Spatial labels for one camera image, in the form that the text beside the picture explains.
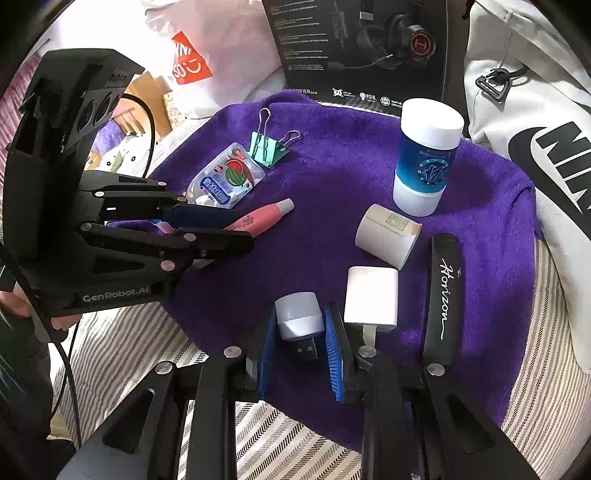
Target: green binder clip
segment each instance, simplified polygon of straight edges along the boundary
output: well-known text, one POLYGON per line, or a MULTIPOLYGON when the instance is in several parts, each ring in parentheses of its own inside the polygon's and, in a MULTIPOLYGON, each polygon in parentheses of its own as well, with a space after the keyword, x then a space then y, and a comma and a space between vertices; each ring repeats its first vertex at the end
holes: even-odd
POLYGON ((301 132, 298 130, 289 130, 282 139, 277 141, 275 146, 275 155, 273 156, 273 163, 269 166, 269 168, 275 168, 275 164, 290 152, 288 147, 289 144, 299 140, 300 138, 301 132))
POLYGON ((273 158, 275 156, 275 147, 277 145, 276 140, 273 140, 272 138, 269 138, 267 136, 267 124, 269 123, 270 119, 271 111, 268 108, 261 108, 261 111, 259 111, 259 126, 256 129, 256 132, 252 133, 251 147, 248 151, 248 154, 254 160, 266 167, 273 163, 273 158), (262 123, 263 112, 267 112, 267 120, 265 120, 264 126, 262 123))
POLYGON ((290 152, 289 144, 301 138, 301 133, 297 130, 289 130, 281 140, 274 140, 267 136, 267 124, 270 118, 271 111, 268 108, 262 108, 259 111, 259 126, 256 132, 252 133, 251 147, 248 154, 261 165, 274 168, 275 164, 290 152), (264 124, 262 122, 263 112, 267 112, 267 119, 264 124), (292 138, 291 134, 297 134, 297 136, 292 138))

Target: pink tube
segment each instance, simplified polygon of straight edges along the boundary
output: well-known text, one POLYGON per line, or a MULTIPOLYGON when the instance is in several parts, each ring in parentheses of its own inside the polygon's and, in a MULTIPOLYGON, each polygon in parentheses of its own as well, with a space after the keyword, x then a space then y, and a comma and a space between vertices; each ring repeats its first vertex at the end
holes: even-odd
POLYGON ((266 232, 281 220, 287 213, 294 209, 294 203, 291 199, 285 199, 277 203, 265 205, 257 208, 244 217, 239 218, 233 224, 228 225, 224 230, 236 230, 239 232, 248 232, 252 236, 259 236, 266 232))

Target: watermelon image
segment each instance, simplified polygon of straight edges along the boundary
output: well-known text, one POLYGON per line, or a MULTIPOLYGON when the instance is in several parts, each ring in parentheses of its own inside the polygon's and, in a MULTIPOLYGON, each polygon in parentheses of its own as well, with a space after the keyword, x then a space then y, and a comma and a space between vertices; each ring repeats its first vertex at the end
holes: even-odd
POLYGON ((241 187, 247 180, 254 185, 251 171, 248 167, 237 158, 230 158, 226 162, 228 169, 226 170, 226 180, 230 185, 241 187))

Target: black box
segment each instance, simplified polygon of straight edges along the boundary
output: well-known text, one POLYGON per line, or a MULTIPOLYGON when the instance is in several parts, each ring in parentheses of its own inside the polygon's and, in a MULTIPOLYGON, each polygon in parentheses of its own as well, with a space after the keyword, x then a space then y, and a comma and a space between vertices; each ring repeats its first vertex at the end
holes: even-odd
POLYGON ((394 115, 409 98, 441 101, 446 0, 263 4, 290 88, 317 101, 394 115))

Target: purple towel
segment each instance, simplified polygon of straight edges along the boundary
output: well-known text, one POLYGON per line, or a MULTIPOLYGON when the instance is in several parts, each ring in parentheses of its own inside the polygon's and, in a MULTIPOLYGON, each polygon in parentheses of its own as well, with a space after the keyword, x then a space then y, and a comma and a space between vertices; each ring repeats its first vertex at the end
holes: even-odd
POLYGON ((111 119, 96 134, 92 148, 104 155, 109 150, 118 147, 124 138, 125 133, 121 130, 121 127, 115 120, 111 119))
MULTIPOLYGON (((385 266, 355 247, 355 233, 373 203, 397 210, 392 180, 398 119, 325 107, 297 92, 282 92, 263 103, 223 109, 152 178, 182 192, 223 148, 234 141, 249 147, 263 106, 272 113, 271 138, 297 129, 303 139, 235 208, 248 213, 290 197, 295 210, 259 237, 249 255, 190 269, 164 305, 208 353, 236 344, 283 295, 313 291, 321 303, 342 304, 349 267, 385 266)), ((423 230, 400 272, 398 327, 378 334, 376 346, 399 362, 419 364, 430 238, 438 232, 457 235, 465 256, 466 311, 462 350, 450 370, 500 423, 530 325, 537 224, 533 185, 514 163, 463 141, 437 211, 416 220, 423 230)), ((335 402, 323 361, 298 363, 280 343, 266 400, 359 450, 362 409, 335 402)))

